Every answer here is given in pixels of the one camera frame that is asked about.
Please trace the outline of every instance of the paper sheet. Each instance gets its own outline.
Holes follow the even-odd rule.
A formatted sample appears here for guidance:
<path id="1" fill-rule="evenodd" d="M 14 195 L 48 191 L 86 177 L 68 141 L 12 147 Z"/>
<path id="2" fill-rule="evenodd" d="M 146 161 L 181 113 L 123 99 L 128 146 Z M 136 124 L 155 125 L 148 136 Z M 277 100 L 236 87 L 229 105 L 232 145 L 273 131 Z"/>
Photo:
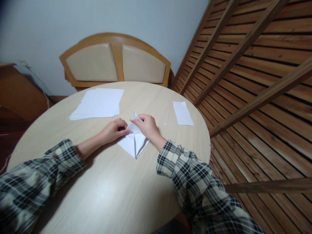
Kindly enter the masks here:
<path id="1" fill-rule="evenodd" d="M 123 93 L 124 89 L 97 88 L 89 90 L 69 119 L 114 117 L 119 114 L 119 102 Z"/>
<path id="2" fill-rule="evenodd" d="M 173 107 L 179 125 L 194 126 L 194 122 L 185 102 L 173 102 Z"/>
<path id="3" fill-rule="evenodd" d="M 135 112 L 131 118 L 135 118 L 143 122 Z M 142 134 L 138 126 L 136 126 L 134 123 L 129 122 L 127 129 L 132 130 L 133 133 L 128 134 L 120 139 L 117 144 L 136 159 L 150 141 Z"/>

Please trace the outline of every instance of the checkered sleeve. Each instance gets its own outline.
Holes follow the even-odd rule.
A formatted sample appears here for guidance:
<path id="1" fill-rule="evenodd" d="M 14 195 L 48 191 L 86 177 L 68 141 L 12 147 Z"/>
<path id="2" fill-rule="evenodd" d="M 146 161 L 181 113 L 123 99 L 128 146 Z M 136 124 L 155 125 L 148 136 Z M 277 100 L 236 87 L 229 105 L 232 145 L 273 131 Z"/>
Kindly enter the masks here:
<path id="1" fill-rule="evenodd" d="M 0 232 L 30 233 L 46 203 L 85 166 L 67 139 L 0 176 Z"/>
<path id="2" fill-rule="evenodd" d="M 156 170 L 172 179 L 193 233 L 263 233 L 194 152 L 169 140 L 158 156 Z"/>

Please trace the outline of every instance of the chair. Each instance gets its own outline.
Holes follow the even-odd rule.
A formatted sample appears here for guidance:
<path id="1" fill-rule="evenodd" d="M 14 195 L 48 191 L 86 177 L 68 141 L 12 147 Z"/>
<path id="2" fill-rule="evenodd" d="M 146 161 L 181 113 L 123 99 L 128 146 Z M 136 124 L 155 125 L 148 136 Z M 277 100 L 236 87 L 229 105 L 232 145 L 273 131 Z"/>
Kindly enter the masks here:
<path id="1" fill-rule="evenodd" d="M 147 43 L 120 33 L 89 36 L 60 57 L 65 79 L 77 91 L 117 81 L 168 86 L 171 63 Z"/>

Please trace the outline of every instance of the light wood tabletop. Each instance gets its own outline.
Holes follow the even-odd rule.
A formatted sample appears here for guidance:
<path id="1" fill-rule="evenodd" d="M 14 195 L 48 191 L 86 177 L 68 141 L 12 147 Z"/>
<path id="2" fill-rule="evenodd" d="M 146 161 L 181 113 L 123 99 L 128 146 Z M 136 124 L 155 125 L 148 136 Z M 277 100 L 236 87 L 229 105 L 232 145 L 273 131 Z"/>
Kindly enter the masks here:
<path id="1" fill-rule="evenodd" d="M 120 115 L 70 121 L 85 92 L 96 88 L 124 89 Z M 185 101 L 195 126 L 178 125 L 173 101 Z M 129 122 L 133 112 L 154 116 L 160 133 L 192 150 L 206 163 L 210 138 L 204 119 L 183 96 L 159 85 L 115 82 L 67 97 L 41 115 L 18 142 L 8 170 L 40 158 L 63 139 L 78 144 L 108 122 Z M 87 168 L 61 188 L 41 214 L 35 233 L 151 233 L 174 218 L 180 208 L 171 179 L 156 174 L 158 152 L 149 143 L 137 159 L 118 144 L 103 146 Z"/>

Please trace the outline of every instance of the wooden wall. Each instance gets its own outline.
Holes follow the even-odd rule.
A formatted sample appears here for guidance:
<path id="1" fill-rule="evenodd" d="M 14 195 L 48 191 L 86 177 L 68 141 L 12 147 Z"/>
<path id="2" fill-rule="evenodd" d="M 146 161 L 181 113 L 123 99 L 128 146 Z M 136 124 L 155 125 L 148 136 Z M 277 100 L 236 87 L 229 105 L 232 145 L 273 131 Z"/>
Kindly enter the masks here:
<path id="1" fill-rule="evenodd" d="M 211 132 L 311 57 L 312 1 L 211 0 L 171 88 Z M 216 135 L 211 147 L 224 184 L 312 177 L 312 78 Z M 235 197 L 265 233 L 312 232 L 310 193 Z"/>

